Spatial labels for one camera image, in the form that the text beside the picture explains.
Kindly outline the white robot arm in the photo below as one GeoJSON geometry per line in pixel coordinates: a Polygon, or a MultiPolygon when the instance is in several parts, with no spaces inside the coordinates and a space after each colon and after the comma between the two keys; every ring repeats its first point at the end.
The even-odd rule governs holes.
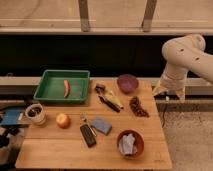
{"type": "Polygon", "coordinates": [[[213,55],[205,53],[206,42],[200,34],[190,34],[166,41],[162,55],[166,66],[152,93],[174,91],[185,101],[185,83],[189,71],[213,84],[213,55]]]}

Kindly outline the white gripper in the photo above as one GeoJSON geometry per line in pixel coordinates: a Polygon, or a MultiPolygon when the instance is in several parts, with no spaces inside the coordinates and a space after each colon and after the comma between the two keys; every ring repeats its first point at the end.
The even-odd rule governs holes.
{"type": "Polygon", "coordinates": [[[163,73],[154,87],[152,94],[154,96],[159,95],[163,92],[174,91],[181,102],[185,101],[185,82],[186,79],[174,79],[169,78],[163,73]]]}

